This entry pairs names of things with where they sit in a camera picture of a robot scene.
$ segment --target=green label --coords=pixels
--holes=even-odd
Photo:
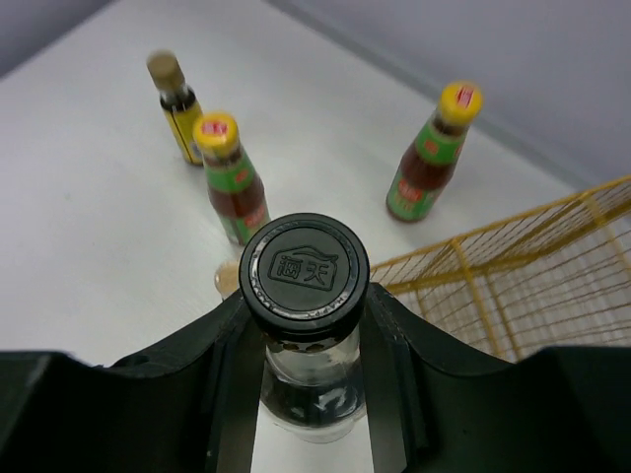
[[[213,165],[210,166],[204,159],[204,168],[206,169],[206,180],[208,185],[213,189],[227,194],[236,194],[246,190],[254,179],[254,166],[249,157],[242,150],[242,157],[233,163],[222,165],[216,159],[212,159]]]
[[[228,239],[237,244],[246,244],[265,224],[269,223],[267,204],[263,201],[251,214],[241,218],[219,216]]]
[[[405,180],[401,170],[398,170],[387,194],[387,206],[401,220],[419,220],[429,213],[441,190],[414,187]]]
[[[455,163],[462,150],[465,135],[457,137],[440,133],[427,122],[416,137],[416,151],[424,161],[435,165]]]

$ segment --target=gray background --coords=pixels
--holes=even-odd
[[[0,77],[106,3],[109,0],[1,0]]]
[[[478,82],[481,127],[574,184],[631,171],[628,0],[270,2],[433,97]]]

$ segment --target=basket wire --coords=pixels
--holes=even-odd
[[[415,250],[371,279],[459,340],[514,362],[631,341],[631,175]]]

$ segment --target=bottle label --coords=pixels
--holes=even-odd
[[[222,164],[219,160],[212,160],[212,166],[209,166],[204,160],[209,187],[227,194],[237,194],[252,184],[256,172],[243,148],[241,149],[241,158],[235,162]]]
[[[465,133],[456,137],[445,135],[428,121],[419,131],[414,144],[424,161],[433,165],[450,165],[460,156],[465,136]]]
[[[401,220],[419,220],[429,213],[442,190],[423,190],[414,187],[403,177],[399,169],[387,194],[387,206]]]
[[[201,115],[201,106],[196,102],[186,111],[165,111],[167,122],[173,131],[177,145],[187,163],[201,166],[201,155],[193,141],[193,124]]]
[[[220,215],[219,219],[228,239],[233,243],[244,245],[256,232],[269,223],[269,213],[267,212],[267,204],[263,200],[256,210],[243,218],[235,219]]]

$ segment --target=table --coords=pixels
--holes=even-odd
[[[220,302],[236,251],[186,165],[145,67],[177,54],[205,109],[237,118],[272,217],[319,212],[373,262],[574,189],[473,129],[421,225],[385,197],[435,104],[259,1],[120,0],[0,83],[0,350],[108,365]],[[259,416],[252,472],[372,471],[364,420],[329,445]]]

